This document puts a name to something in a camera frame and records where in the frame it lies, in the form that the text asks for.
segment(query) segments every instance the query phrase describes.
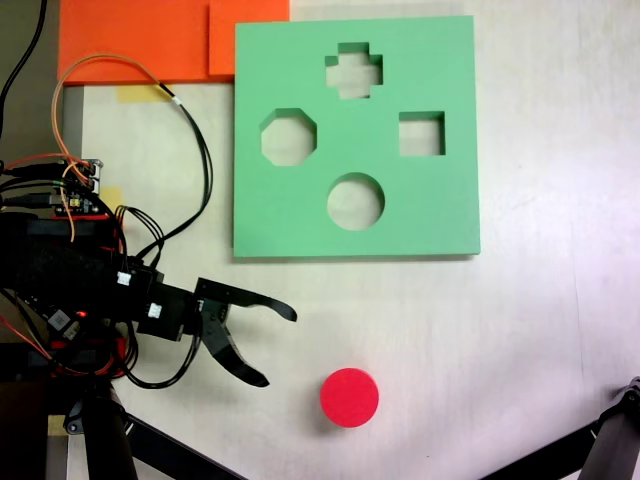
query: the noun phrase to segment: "cross-shaped hole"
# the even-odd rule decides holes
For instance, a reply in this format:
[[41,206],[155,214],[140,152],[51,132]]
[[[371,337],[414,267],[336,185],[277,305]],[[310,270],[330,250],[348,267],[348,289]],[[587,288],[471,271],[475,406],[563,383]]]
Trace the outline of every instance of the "cross-shaped hole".
[[325,57],[327,86],[340,98],[369,98],[372,85],[382,85],[382,55],[369,55],[368,43],[339,43],[338,55]]

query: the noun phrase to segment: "black stand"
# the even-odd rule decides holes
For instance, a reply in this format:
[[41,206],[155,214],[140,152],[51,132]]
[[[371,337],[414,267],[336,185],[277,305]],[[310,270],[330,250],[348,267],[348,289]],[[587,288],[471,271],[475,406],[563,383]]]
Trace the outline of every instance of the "black stand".
[[600,419],[483,480],[631,480],[640,452],[640,377],[616,395]]
[[104,379],[89,384],[65,419],[71,435],[84,433],[91,480],[137,480],[133,458],[175,480],[243,477],[174,438],[127,415]]

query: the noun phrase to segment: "octagonal hole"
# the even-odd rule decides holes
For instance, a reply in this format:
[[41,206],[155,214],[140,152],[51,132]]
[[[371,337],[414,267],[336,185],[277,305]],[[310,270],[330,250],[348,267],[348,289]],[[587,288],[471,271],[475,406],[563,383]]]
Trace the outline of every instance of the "octagonal hole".
[[317,146],[318,127],[299,108],[278,108],[260,125],[262,154],[278,167],[302,165]]
[[349,173],[333,184],[327,211],[339,227],[364,230],[380,219],[384,203],[384,192],[378,182],[364,173]]

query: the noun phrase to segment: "red wire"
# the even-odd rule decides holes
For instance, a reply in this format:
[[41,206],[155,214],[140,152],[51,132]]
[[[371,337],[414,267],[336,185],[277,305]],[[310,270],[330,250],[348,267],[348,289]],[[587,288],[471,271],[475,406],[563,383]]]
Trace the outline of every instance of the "red wire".
[[45,350],[42,350],[38,345],[36,345],[35,342],[31,341],[29,338],[25,337],[22,333],[20,333],[18,330],[16,330],[16,328],[11,325],[6,318],[0,316],[0,322],[2,322],[2,324],[7,327],[9,330],[11,330],[13,333],[15,333],[17,336],[19,336],[22,340],[24,340],[25,342],[27,342],[29,345],[31,345],[33,348],[35,348],[40,355],[42,355],[43,357],[47,358],[48,360],[51,360],[51,355],[49,355]]

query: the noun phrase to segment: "yellow tape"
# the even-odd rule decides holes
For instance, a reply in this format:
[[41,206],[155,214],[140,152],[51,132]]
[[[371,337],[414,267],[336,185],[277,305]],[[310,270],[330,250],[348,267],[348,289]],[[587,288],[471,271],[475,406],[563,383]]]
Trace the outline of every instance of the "yellow tape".
[[100,187],[100,199],[113,212],[118,205],[122,205],[122,191],[120,187]]
[[116,87],[118,103],[170,102],[171,98],[158,85],[119,85]]

